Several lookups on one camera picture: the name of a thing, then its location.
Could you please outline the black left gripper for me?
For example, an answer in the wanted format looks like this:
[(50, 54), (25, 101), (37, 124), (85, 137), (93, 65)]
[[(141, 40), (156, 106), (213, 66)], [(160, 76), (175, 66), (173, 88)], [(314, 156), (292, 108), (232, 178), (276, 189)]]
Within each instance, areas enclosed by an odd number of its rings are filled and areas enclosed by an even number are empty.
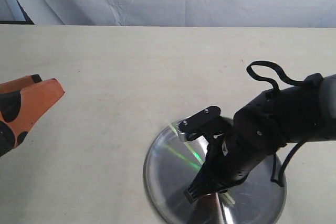
[(34, 124), (63, 95), (58, 80), (39, 74), (1, 83), (0, 156), (21, 145)]

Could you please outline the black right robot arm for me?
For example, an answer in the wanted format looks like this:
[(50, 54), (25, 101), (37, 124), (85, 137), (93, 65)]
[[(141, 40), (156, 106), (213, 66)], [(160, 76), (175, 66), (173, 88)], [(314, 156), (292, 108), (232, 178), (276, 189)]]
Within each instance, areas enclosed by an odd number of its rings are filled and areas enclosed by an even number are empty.
[(303, 84), (266, 90), (238, 110), (232, 121), (209, 106), (178, 125), (187, 141), (204, 137), (205, 161), (185, 190), (190, 202), (242, 184), (280, 148), (335, 140), (335, 76), (308, 76)]

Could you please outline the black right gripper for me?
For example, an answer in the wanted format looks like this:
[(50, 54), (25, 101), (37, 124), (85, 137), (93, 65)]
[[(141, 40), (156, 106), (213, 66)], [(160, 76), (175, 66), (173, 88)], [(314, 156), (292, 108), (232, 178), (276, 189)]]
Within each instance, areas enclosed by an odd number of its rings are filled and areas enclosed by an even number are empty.
[(206, 124), (186, 132), (188, 140), (208, 141), (205, 161), (184, 195), (189, 202), (242, 184), (270, 153), (261, 131), (241, 132), (229, 122)]

